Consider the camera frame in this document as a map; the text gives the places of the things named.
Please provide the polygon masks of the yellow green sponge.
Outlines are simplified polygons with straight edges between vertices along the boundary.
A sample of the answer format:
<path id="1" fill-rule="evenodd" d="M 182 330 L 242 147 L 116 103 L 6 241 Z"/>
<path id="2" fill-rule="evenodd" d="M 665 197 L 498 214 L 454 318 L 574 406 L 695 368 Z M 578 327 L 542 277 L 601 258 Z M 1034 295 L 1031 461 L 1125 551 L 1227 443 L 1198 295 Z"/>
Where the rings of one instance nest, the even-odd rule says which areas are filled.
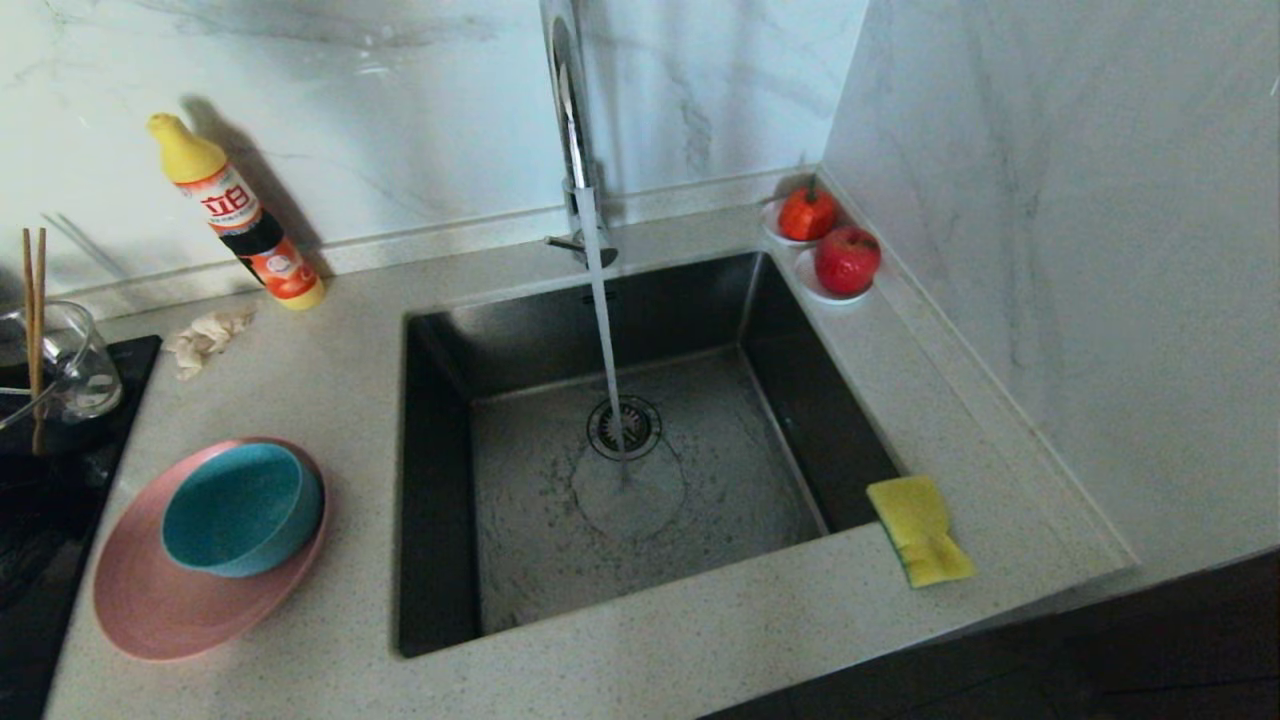
<path id="1" fill-rule="evenodd" d="M 931 477 L 881 480 L 868 486 L 867 495 L 913 589 L 977 574 L 975 564 L 951 536 L 945 497 Z"/>

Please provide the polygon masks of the orange dish soap bottle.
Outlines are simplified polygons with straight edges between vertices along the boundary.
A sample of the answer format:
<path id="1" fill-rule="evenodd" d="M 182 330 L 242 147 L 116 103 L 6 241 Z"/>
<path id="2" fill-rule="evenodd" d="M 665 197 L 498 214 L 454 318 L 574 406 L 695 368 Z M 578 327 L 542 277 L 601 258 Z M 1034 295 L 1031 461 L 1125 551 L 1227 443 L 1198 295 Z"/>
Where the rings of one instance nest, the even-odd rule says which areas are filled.
<path id="1" fill-rule="evenodd" d="M 325 284 L 262 205 L 223 147 L 193 133 L 173 114 L 146 122 L 165 177 L 201 208 L 221 243 L 279 304 L 292 310 L 317 306 Z"/>

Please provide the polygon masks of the brown wooden chopstick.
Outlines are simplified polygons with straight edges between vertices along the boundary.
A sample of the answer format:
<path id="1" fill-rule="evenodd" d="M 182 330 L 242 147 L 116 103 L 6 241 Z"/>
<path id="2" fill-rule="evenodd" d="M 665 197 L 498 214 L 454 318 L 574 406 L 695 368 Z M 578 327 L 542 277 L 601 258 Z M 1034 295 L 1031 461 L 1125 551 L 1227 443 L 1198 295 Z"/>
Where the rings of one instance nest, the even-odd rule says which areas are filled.
<path id="1" fill-rule="evenodd" d="M 46 229 L 22 231 L 24 258 L 24 307 L 27 316 L 27 355 L 29 377 L 29 406 L 33 420 L 31 451 L 44 455 L 44 419 L 38 410 L 44 392 L 44 318 L 45 318 L 45 259 Z"/>

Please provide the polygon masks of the stainless steel sink basin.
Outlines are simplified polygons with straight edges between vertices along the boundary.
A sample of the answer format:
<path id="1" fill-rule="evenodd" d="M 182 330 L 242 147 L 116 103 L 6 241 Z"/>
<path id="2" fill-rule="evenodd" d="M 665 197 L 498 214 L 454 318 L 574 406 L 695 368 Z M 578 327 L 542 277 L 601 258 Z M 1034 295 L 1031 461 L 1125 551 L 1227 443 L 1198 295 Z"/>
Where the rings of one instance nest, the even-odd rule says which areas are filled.
<path id="1" fill-rule="evenodd" d="M 899 468 L 773 258 L 605 299 L 620 396 L 662 419 L 626 489 L 588 441 L 609 398 L 589 286 L 406 322 L 401 656 L 874 521 L 867 487 Z"/>

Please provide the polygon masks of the running water stream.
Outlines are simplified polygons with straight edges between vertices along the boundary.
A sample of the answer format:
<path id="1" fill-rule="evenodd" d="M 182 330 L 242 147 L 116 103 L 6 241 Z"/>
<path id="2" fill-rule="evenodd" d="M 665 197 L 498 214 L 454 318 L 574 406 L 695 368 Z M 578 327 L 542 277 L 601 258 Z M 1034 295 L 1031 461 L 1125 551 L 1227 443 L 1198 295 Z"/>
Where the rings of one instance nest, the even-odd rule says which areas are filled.
<path id="1" fill-rule="evenodd" d="M 605 299 L 603 245 L 598 224 L 599 218 L 596 214 L 596 200 L 591 187 L 573 190 L 573 199 L 579 210 L 579 223 L 588 258 L 591 296 L 594 300 L 596 324 L 602 343 L 602 356 L 605 368 L 605 382 L 611 404 L 611 438 L 613 439 L 618 454 L 618 484 L 622 489 L 626 489 L 631 482 L 631 477 L 625 448 L 625 433 L 621 427 L 622 413 L 620 388 L 611 336 L 611 319 Z"/>

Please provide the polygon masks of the round metal drain strainer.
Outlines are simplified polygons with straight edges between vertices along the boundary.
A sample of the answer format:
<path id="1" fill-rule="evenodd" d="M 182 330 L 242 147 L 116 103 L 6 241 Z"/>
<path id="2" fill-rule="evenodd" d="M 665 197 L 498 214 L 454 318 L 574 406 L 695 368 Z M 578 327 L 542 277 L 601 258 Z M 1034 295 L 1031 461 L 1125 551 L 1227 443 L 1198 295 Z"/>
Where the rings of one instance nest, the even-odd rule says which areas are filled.
<path id="1" fill-rule="evenodd" d="M 617 421 L 613 410 L 609 398 L 593 410 L 588 419 L 590 446 L 613 461 L 631 461 L 653 451 L 662 434 L 662 419 L 657 407 L 636 395 L 622 395 Z"/>

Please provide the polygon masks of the red tomato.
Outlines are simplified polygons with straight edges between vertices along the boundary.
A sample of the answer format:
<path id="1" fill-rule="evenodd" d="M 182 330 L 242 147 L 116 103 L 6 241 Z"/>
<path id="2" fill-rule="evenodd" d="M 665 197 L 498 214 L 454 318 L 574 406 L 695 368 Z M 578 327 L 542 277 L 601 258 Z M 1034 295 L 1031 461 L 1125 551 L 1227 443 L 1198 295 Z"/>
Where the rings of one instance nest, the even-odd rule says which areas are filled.
<path id="1" fill-rule="evenodd" d="M 838 219 L 835 197 L 809 184 L 786 197 L 777 218 L 781 236 L 795 242 L 812 242 L 828 234 Z"/>

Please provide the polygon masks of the red apple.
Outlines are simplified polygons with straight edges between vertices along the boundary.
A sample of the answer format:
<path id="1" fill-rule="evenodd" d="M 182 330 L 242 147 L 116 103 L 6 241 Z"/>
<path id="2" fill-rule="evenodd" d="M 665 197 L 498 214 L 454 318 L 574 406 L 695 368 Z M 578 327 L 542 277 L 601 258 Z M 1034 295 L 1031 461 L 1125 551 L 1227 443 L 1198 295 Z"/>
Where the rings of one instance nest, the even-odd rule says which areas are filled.
<path id="1" fill-rule="evenodd" d="M 881 268 L 881 243 L 858 225 L 832 229 L 815 246 L 815 277 L 819 286 L 841 299 L 865 293 Z"/>

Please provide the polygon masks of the chrome faucet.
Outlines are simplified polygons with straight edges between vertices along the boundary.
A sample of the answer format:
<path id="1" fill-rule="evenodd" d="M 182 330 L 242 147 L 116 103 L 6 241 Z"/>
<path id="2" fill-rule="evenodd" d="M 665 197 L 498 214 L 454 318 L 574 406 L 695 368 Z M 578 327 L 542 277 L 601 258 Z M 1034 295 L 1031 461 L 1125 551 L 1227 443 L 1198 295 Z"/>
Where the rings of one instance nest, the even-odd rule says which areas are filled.
<path id="1" fill-rule="evenodd" d="M 568 233 L 550 237 L 548 243 L 566 249 L 585 266 L 588 249 L 582 237 L 582 206 L 579 193 L 596 191 L 598 164 L 593 152 L 591 123 L 586 100 L 588 78 L 582 65 L 575 0 L 538 0 L 541 36 L 547 53 L 556 124 L 563 152 L 564 214 Z"/>

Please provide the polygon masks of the teal bowl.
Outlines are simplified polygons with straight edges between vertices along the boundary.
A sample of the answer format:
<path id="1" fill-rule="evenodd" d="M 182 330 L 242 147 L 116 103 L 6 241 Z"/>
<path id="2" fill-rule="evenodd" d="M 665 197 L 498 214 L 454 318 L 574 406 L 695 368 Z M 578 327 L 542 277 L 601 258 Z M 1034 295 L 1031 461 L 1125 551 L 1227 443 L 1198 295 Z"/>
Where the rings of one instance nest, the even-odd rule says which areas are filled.
<path id="1" fill-rule="evenodd" d="M 178 566 L 242 579 L 270 571 L 316 534 L 319 474 L 283 445 L 252 442 L 201 462 L 172 496 L 161 542 Z"/>

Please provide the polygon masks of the crumpled paper scrap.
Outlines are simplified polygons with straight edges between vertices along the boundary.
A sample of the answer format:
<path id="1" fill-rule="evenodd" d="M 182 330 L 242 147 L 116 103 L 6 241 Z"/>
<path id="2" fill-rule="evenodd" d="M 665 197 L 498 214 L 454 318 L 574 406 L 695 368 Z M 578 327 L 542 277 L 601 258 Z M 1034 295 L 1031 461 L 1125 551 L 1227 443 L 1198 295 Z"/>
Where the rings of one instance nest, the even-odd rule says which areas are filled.
<path id="1" fill-rule="evenodd" d="M 246 304 L 207 313 L 165 340 L 163 350 L 174 356 L 175 378 L 189 380 L 197 377 L 212 355 L 223 354 L 251 325 L 256 311 L 255 305 Z"/>

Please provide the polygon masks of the pink plate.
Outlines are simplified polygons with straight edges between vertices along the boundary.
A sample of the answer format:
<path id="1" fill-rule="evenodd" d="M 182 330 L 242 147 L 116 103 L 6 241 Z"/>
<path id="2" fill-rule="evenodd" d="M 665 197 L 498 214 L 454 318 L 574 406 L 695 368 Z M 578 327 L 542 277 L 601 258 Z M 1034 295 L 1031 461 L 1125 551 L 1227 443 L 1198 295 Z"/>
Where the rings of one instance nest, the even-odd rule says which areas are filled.
<path id="1" fill-rule="evenodd" d="M 102 634 L 120 652 L 150 662 L 205 653 L 259 625 L 310 574 L 326 541 L 329 509 L 298 551 L 253 577 L 223 578 L 182 568 L 163 547 L 163 515 L 180 483 L 205 462 L 251 445 L 287 448 L 308 470 L 317 468 L 288 441 L 252 436 L 223 441 L 161 471 L 116 519 L 93 574 L 92 600 Z"/>

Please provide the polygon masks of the clear glass bowl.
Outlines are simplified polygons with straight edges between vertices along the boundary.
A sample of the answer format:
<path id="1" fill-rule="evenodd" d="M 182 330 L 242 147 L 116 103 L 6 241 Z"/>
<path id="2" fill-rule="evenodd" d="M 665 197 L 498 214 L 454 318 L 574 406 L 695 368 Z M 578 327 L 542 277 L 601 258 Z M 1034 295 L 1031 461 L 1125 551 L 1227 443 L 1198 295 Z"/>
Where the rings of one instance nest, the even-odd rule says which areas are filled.
<path id="1" fill-rule="evenodd" d="M 70 428 L 111 413 L 123 386 L 88 310 L 47 301 L 38 343 L 20 309 L 0 313 L 0 432 L 42 420 Z"/>

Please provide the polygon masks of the black cooktop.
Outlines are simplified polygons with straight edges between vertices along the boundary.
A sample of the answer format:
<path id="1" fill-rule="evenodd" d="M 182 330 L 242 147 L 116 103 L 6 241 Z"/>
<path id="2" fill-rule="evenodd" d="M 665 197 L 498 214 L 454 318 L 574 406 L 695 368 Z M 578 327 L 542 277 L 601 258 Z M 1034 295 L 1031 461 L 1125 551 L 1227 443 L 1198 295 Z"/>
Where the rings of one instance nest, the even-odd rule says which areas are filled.
<path id="1" fill-rule="evenodd" d="M 87 556 L 148 378 L 156 334 L 111 343 L 122 404 L 86 443 L 51 457 L 0 454 L 0 720 L 42 720 Z"/>

